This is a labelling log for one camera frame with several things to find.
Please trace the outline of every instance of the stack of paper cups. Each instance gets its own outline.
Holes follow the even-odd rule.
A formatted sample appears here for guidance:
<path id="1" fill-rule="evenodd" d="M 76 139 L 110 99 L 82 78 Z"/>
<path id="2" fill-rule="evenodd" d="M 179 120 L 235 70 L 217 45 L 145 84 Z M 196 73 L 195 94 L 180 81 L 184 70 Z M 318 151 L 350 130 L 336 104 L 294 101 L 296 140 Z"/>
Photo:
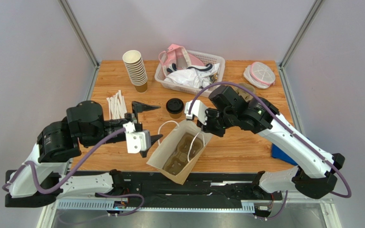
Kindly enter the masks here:
<path id="1" fill-rule="evenodd" d="M 128 71 L 129 78 L 132 84 L 139 93 L 144 93 L 147 90 L 147 74 L 144 68 L 142 54 L 136 50 L 127 51 L 122 60 Z"/>

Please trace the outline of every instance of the plastic basket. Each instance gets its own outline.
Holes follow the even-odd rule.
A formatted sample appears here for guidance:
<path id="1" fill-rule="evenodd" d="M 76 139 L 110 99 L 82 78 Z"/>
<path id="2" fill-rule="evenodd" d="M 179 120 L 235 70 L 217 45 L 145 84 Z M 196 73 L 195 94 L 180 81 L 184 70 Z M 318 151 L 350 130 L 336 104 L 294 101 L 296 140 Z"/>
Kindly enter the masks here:
<path id="1" fill-rule="evenodd" d="M 219 73 L 218 73 L 218 80 L 217 81 L 218 82 L 222 81 L 223 73 L 225 71 L 225 59 L 224 58 L 222 58 L 220 56 L 214 56 L 214 55 L 198 52 L 198 51 L 189 51 L 189 50 L 187 50 L 187 52 L 190 53 L 191 55 L 197 57 L 198 59 L 200 59 L 204 64 L 219 63 L 220 65 L 219 65 Z M 188 87 L 188 86 L 184 86 L 184 85 L 175 84 L 175 83 L 172 83 L 172 82 L 165 82 L 164 81 L 165 75 L 163 73 L 161 64 L 159 64 L 159 66 L 157 67 L 156 74 L 154 75 L 154 78 L 156 79 L 156 81 L 160 82 L 164 88 L 167 88 L 167 89 L 172 89 L 172 90 L 181 91 L 181 92 L 189 93 L 189 94 L 195 94 L 195 95 L 197 93 L 199 93 L 199 91 L 201 90 L 201 89 L 197 89 L 197 88 L 192 88 L 192 87 Z M 212 90 L 216 89 L 216 87 L 217 86 L 206 90 L 205 92 L 203 92 L 201 94 L 201 96 L 209 97 Z"/>

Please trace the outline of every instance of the black cup lid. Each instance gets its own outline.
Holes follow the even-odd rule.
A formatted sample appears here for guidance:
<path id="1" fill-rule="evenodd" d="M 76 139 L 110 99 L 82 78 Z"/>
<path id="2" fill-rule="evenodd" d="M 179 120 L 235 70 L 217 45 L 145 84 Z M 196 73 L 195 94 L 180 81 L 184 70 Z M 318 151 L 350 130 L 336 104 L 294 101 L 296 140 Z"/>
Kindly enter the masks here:
<path id="1" fill-rule="evenodd" d="M 184 110 L 184 103 L 181 99 L 172 98 L 167 101 L 166 109 L 171 114 L 178 114 Z"/>

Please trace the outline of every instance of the pink bag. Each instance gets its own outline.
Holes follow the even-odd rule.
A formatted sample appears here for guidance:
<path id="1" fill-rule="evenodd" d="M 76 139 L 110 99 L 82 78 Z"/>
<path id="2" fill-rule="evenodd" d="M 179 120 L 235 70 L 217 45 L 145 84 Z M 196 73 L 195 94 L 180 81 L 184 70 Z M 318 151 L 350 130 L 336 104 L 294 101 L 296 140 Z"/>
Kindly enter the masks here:
<path id="1" fill-rule="evenodd" d="M 204 66 L 205 64 L 197 57 L 189 54 L 184 47 L 177 44 L 171 44 L 168 49 L 160 52 L 159 61 L 163 68 L 164 75 L 168 75 L 168 68 L 186 69 L 192 65 Z"/>

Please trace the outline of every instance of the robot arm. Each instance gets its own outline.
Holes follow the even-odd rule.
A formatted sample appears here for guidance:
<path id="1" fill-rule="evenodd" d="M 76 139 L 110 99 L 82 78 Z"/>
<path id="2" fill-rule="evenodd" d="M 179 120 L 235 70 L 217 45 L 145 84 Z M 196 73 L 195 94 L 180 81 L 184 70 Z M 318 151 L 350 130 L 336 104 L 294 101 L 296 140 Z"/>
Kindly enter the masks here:
<path id="1" fill-rule="evenodd" d="M 84 147 L 94 146 L 105 137 L 125 128 L 106 141 L 116 143 L 126 141 L 128 153 L 147 156 L 150 147 L 162 135 L 150 136 L 148 130 L 138 122 L 138 113 L 159 108 L 139 102 L 132 102 L 133 113 L 124 119 L 104 121 L 100 104 L 84 101 L 67 109 L 67 116 L 59 122 L 45 127 L 34 145 L 31 154 L 17 171 L 8 171 L 4 189 L 6 207 L 41 207 L 66 196 L 106 193 L 120 195 L 123 192 L 122 173 L 112 170 L 95 176 L 72 176 L 64 184 L 48 194 L 37 190 L 34 175 L 43 189 L 50 189 L 64 179 L 70 159 L 81 155 L 79 143 Z"/>
<path id="2" fill-rule="evenodd" d="M 273 114 L 293 131 L 292 134 L 266 112 L 256 99 L 246 102 L 230 86 L 219 86 L 210 94 L 209 99 L 216 109 L 208 108 L 196 100 L 191 114 L 188 114 L 188 109 L 192 101 L 186 104 L 184 110 L 187 119 L 193 120 L 194 116 L 198 117 L 197 125 L 202 131 L 223 137 L 227 128 L 238 126 L 274 143 L 298 164 L 286 171 L 261 171 L 253 182 L 255 185 L 269 193 L 278 190 L 298 190 L 314 199 L 319 199 L 334 189 L 337 177 L 334 176 L 331 167 L 293 135 L 297 134 L 308 142 L 338 169 L 343 166 L 344 157 L 341 154 L 330 154 L 314 145 L 266 99 L 261 98 Z"/>

